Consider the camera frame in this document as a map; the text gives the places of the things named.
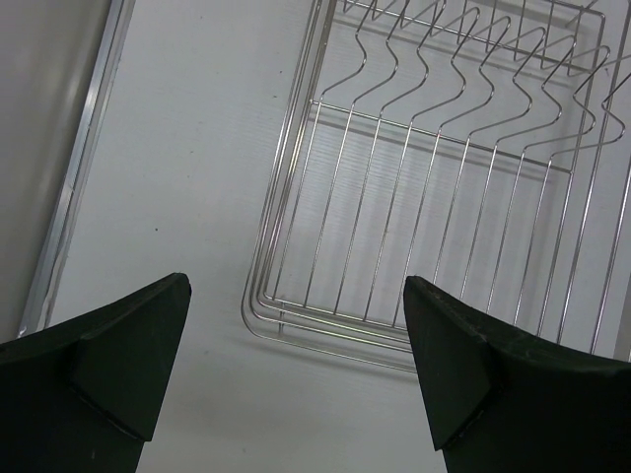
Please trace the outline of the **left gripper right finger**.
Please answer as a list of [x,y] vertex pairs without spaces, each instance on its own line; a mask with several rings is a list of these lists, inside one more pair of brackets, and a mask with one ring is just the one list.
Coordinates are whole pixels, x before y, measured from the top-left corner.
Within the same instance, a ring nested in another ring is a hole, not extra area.
[[404,315],[434,448],[451,472],[626,472],[630,366],[468,306],[419,276]]

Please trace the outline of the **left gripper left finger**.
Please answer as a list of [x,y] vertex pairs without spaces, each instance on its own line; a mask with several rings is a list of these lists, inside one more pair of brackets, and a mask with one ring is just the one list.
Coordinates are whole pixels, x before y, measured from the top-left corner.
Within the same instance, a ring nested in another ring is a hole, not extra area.
[[192,296],[170,274],[1,346],[4,472],[133,472],[153,439]]

